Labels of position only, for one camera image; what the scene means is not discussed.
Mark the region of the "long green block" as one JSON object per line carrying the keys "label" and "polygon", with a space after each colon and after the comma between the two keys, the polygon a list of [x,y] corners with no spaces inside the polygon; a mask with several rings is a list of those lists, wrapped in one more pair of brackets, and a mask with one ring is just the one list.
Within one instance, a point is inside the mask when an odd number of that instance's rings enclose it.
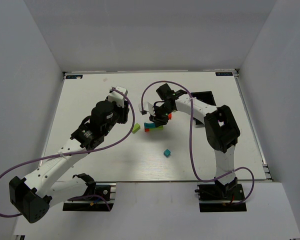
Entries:
{"label": "long green block", "polygon": [[154,128],[150,128],[149,131],[153,132],[153,131],[161,131],[164,129],[164,126],[158,126],[158,127],[154,127]]}

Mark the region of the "teal arch block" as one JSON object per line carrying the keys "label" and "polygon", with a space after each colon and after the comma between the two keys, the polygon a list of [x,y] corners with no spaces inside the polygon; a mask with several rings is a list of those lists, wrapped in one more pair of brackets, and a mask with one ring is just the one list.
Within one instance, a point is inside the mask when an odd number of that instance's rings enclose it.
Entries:
{"label": "teal arch block", "polygon": [[144,122],[143,126],[144,126],[145,129],[154,129],[154,128],[156,128],[156,125],[153,122],[151,122],[151,123]]}

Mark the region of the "teal cube block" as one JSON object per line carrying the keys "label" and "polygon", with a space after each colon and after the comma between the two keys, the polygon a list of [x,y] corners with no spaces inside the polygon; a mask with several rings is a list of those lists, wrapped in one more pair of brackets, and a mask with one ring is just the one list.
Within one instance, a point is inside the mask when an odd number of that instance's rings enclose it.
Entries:
{"label": "teal cube block", "polygon": [[171,151],[169,150],[169,149],[166,149],[164,152],[163,152],[163,155],[165,156],[165,157],[169,157],[170,155],[171,155]]}

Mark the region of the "black plastic bin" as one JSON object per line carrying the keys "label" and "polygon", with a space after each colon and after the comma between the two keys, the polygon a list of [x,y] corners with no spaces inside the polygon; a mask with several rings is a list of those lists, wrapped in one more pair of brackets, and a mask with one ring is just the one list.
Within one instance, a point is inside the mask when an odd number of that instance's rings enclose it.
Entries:
{"label": "black plastic bin", "polygon": [[216,106],[216,102],[215,102],[212,91],[192,92],[191,96],[203,103],[206,103],[211,106]]}

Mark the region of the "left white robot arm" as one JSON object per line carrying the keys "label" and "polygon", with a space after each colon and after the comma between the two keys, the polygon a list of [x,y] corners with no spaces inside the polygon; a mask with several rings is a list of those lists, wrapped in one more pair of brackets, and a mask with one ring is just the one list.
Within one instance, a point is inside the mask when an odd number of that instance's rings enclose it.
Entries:
{"label": "left white robot arm", "polygon": [[23,178],[15,176],[9,182],[12,205],[31,224],[39,221],[58,203],[71,198],[94,196],[95,180],[86,173],[75,174],[71,180],[57,182],[79,160],[95,150],[115,124],[125,124],[130,110],[129,101],[112,92],[99,101],[70,135],[59,152]]}

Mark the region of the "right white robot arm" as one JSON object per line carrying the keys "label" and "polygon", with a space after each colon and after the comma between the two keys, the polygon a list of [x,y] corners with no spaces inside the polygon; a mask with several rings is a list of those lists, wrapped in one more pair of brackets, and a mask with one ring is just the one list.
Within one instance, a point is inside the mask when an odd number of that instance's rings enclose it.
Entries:
{"label": "right white robot arm", "polygon": [[149,113],[149,120],[156,127],[166,125],[169,114],[178,111],[192,116],[196,123],[204,125],[206,139],[214,149],[216,173],[214,184],[222,198],[231,195],[238,184],[235,170],[235,147],[240,130],[227,105],[216,106],[211,91],[188,92],[184,89],[174,91],[165,83],[157,88],[161,105],[149,104],[143,113]]}

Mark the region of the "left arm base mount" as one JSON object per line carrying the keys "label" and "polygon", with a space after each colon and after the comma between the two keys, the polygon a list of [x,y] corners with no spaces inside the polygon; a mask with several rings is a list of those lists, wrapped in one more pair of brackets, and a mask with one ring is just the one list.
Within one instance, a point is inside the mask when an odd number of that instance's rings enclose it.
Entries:
{"label": "left arm base mount", "polygon": [[97,183],[93,190],[78,199],[63,203],[64,212],[110,212],[115,203],[115,183]]}

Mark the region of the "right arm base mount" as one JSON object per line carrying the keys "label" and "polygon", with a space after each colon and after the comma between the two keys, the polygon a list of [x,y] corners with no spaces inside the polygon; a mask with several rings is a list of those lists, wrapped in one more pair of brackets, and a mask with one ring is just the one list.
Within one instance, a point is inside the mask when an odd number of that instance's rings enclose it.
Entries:
{"label": "right arm base mount", "polygon": [[246,203],[240,203],[245,198],[241,184],[234,187],[227,195],[223,195],[214,184],[200,184],[194,190],[198,196],[201,213],[234,213],[246,212]]}

